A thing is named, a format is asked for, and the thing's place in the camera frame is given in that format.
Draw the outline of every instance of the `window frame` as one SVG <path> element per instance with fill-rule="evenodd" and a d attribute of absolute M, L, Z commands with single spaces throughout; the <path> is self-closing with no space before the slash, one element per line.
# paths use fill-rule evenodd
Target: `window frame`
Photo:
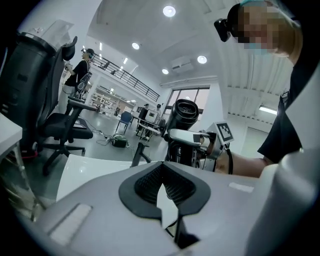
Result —
<path fill-rule="evenodd" d="M 162 113 L 162 116 L 165 114 L 166 110 L 172 110 L 172 106 L 169 106 L 168 104 L 169 104 L 169 102 L 171 101 L 171 98 L 172 98 L 174 92 L 179 91 L 179 93 L 178 93 L 178 95 L 177 95 L 177 97 L 176 97 L 177 100 L 178 100 L 181 91 L 197 90 L 196 95 L 195 95 L 195 98 L 194 98 L 194 101 L 193 101 L 194 103 L 196 103 L 197 97 L 198 97 L 198 94 L 199 94 L 199 91 L 200 91 L 200 90 L 209 90 L 209 89 L 210 89 L 209 86 L 208 86 L 208 87 L 188 88 L 188 89 L 175 89 L 175 90 L 173 89 L 172 92 L 171 92 L 171 95 L 170 95 L 170 97 L 169 97 L 169 99 L 168 99 L 168 101 L 167 101 L 167 103 L 166 103 L 166 105 L 165 105 L 165 108 L 164 108 L 164 111 L 163 111 L 163 113 Z M 204 112 L 204 108 L 199 108 L 199 114 L 202 115 L 203 112 Z"/>

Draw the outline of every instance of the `window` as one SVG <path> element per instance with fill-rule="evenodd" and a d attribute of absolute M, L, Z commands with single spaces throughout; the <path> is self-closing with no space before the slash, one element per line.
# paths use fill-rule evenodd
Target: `window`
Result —
<path fill-rule="evenodd" d="M 171 94 L 171 98 L 169 100 L 168 106 L 172 106 L 173 104 L 175 104 L 178 95 L 179 95 L 180 91 L 179 90 L 174 90 Z"/>
<path fill-rule="evenodd" d="M 196 99 L 194 102 L 199 109 L 201 110 L 205 109 L 207 99 L 208 99 L 208 94 L 209 94 L 209 89 L 199 90 L 198 95 L 196 96 Z"/>
<path fill-rule="evenodd" d="M 209 94 L 209 88 L 202 88 L 202 89 L 185 89 L 185 90 L 174 90 L 171 94 L 171 97 L 165 106 L 165 111 L 163 113 L 163 117 L 168 120 L 172 106 L 175 104 L 177 100 L 185 99 L 193 101 L 199 109 L 199 118 L 201 119 L 202 113 L 204 112 L 204 108 L 207 103 Z"/>
<path fill-rule="evenodd" d="M 198 90 L 182 90 L 180 92 L 180 95 L 178 97 L 178 100 L 185 99 L 192 102 L 195 102 L 196 96 L 197 96 Z"/>

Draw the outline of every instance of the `blue chair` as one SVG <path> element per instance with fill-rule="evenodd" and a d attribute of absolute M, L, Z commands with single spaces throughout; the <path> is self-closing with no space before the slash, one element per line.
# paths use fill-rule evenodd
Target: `blue chair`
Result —
<path fill-rule="evenodd" d="M 116 127 L 116 129 L 115 129 L 115 132 L 117 132 L 118 127 L 119 127 L 119 124 L 120 124 L 120 123 L 124 123 L 124 124 L 125 124 L 125 127 L 124 127 L 124 133 L 123 133 L 123 135 L 126 134 L 126 131 L 127 131 L 127 128 L 128 128 L 128 124 L 130 124 L 131 119 L 132 119 L 132 114 L 129 113 L 129 112 L 127 112 L 127 111 L 124 111 L 124 112 L 121 114 L 121 119 L 120 119 L 120 121 L 118 122 L 118 125 L 117 125 L 117 127 Z"/>

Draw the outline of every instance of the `pillar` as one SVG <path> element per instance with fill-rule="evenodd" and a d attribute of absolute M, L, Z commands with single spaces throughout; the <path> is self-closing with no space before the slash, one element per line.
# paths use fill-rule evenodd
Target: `pillar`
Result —
<path fill-rule="evenodd" d="M 218 83 L 211 84 L 198 128 L 207 131 L 213 123 L 223 122 L 224 120 L 220 86 Z"/>

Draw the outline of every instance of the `railing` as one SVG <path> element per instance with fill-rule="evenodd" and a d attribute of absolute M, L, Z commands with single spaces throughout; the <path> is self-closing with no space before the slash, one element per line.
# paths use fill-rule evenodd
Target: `railing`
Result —
<path fill-rule="evenodd" d="M 92 64 L 97 66 L 98 68 L 105 70 L 106 72 L 110 73 L 111 75 L 119 78 L 123 82 L 127 83 L 128 85 L 135 88 L 137 91 L 143 93 L 151 100 L 157 102 L 159 98 L 159 94 L 157 94 L 154 90 L 150 89 L 146 86 L 143 82 L 135 78 L 133 75 L 129 74 L 128 72 L 120 69 L 116 64 L 112 63 L 111 61 L 94 54 L 94 58 Z"/>

